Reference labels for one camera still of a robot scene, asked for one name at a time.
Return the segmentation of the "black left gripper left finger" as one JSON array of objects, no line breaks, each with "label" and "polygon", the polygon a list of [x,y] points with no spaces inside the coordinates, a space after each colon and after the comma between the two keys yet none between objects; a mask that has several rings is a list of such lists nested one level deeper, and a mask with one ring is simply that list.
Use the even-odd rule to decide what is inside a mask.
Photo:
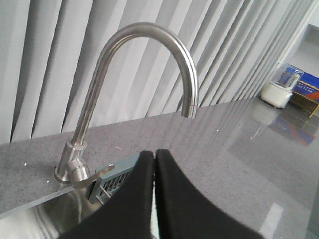
[{"label": "black left gripper left finger", "polygon": [[60,239],[150,239],[154,155],[142,151],[119,190]]}]

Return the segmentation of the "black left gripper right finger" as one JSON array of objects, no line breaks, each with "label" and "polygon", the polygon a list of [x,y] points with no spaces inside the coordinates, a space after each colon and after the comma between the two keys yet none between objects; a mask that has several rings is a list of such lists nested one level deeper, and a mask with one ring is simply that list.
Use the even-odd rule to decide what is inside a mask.
[{"label": "black left gripper right finger", "polygon": [[162,239],[261,239],[263,236],[209,201],[171,152],[156,151],[156,206]]}]

